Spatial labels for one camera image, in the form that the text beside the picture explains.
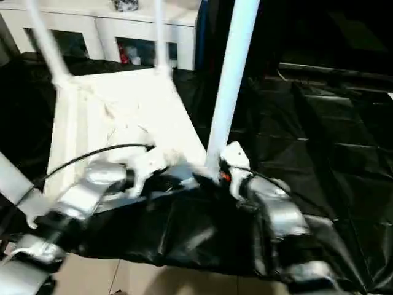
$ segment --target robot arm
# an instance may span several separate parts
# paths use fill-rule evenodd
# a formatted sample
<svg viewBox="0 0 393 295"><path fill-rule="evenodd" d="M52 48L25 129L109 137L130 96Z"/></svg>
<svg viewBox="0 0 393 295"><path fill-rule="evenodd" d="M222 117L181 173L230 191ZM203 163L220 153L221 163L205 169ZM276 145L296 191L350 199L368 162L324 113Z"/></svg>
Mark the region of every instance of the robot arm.
<svg viewBox="0 0 393 295"><path fill-rule="evenodd" d="M51 274L58 271L67 253L79 246L102 197L133 186L133 175L121 164L92 162L55 206L36 218L37 228L24 235L2 262L0 294L51 294L55 288Z"/></svg>
<svg viewBox="0 0 393 295"><path fill-rule="evenodd" d="M274 259L271 272L279 274L291 293L341 294L325 262L322 247L291 200L288 185L277 179L253 175L249 171L248 158L238 143L229 144L221 160L229 175L231 195L240 205L250 205L262 212L271 243L267 256ZM256 270L260 267L257 261L255 259Z"/></svg>

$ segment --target tiled floor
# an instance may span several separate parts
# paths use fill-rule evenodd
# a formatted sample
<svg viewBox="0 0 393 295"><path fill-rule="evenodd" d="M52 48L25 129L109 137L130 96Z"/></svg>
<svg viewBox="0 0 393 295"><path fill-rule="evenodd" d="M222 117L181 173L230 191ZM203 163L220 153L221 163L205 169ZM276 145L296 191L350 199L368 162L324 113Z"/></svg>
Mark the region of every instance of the tiled floor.
<svg viewBox="0 0 393 295"><path fill-rule="evenodd" d="M154 267L70 255L55 295L287 295L283 285L177 267Z"/></svg>

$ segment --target black cable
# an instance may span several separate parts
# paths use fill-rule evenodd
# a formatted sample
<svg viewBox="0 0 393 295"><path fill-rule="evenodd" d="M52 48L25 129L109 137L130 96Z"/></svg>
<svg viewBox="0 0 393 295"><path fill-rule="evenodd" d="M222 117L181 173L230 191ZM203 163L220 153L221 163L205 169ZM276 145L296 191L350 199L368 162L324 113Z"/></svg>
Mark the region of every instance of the black cable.
<svg viewBox="0 0 393 295"><path fill-rule="evenodd" d="M95 151L92 152L88 152L87 154L84 155L80 155L79 157L76 157L75 159L72 159L62 165L60 165L59 167L57 167L56 169L54 169L53 171L51 171L50 173L40 177L37 181L34 181L33 186L30 187L28 189L28 191L23 195L23 197L10 209L10 211L8 212L8 214L6 214L6 216L4 217L4 219L2 220L1 224L0 224L0 237L4 234L4 232L7 230L7 228L10 225L10 222L12 221L13 217L15 216L15 214L18 212L18 207L25 202L28 197L30 192L35 189L36 187L40 186L41 184L44 184L45 180L47 180L48 178L50 178L51 176L53 176L54 174L56 174L57 172L59 172L60 170L66 168L67 166L70 166L76 162L79 162L83 159L86 159L87 157L91 157L93 155L99 154L101 152L106 152L106 151L110 151L113 149L120 149L120 148L132 148L132 147L142 147L142 148L147 148L150 149L153 146L149 146L147 144L137 144L137 143L127 143L127 144L117 144L115 146L108 146L108 147L104 147L102 149L97 149Z"/></svg>
<svg viewBox="0 0 393 295"><path fill-rule="evenodd" d="M267 181L269 181L270 183L274 184L275 186L278 186L280 189L282 189L287 195L296 195L297 197L299 197L300 199L302 199L304 202L308 203L309 205L317 208L321 213L325 214L326 216L330 216L328 214L328 212L325 210L325 208L315 204L313 201L311 201L310 199L306 198L304 195L299 194L298 192L290 192L287 189L283 188L279 183L276 183L275 181L271 180L269 177L263 175L262 173L259 173L257 171L248 169L246 167L239 167L239 166L230 166L232 168L236 168L236 169L240 169L240 170L244 170L247 172L252 173L253 175L257 175Z"/></svg>

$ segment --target black plastic sheet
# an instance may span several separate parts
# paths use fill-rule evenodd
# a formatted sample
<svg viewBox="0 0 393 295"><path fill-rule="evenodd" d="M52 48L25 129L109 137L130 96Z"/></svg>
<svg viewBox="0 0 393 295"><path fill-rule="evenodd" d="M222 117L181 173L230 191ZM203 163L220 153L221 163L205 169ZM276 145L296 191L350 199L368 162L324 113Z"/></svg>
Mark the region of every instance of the black plastic sheet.
<svg viewBox="0 0 393 295"><path fill-rule="evenodd" d="M74 74L136 69L105 61L67 62ZM41 62L25 56L0 69L0 77L1 151L33 179L45 172L49 156L50 141L41 140L50 138L53 120L50 76ZM207 95L207 79L174 72L204 144L215 100ZM253 168L291 187L347 290L393 294L392 115L393 100L383 93L248 78L239 94L230 140L240 141ZM16 121L26 127L18 134L6 129ZM255 275L259 258L266 266L264 278L272 279L267 257L255 252L267 242L252 235L258 218L211 187L178 191L96 215L79 254L246 276Z"/></svg>

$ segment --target white cabinet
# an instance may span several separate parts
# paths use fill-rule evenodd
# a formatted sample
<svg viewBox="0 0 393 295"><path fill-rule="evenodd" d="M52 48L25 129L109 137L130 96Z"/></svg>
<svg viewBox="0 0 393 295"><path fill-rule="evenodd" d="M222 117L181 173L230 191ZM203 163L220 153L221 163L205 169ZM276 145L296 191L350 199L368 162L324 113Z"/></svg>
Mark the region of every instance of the white cabinet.
<svg viewBox="0 0 393 295"><path fill-rule="evenodd" d="M175 58L180 69L194 69L200 2L168 0L164 5L166 38L176 48ZM154 0L139 0L139 9L134 12L115 11L110 0L38 0L38 3L47 28L80 33L91 59L120 62L119 38L155 40ZM26 33L32 26L24 1L4 0L0 2L0 13L20 52L34 52Z"/></svg>

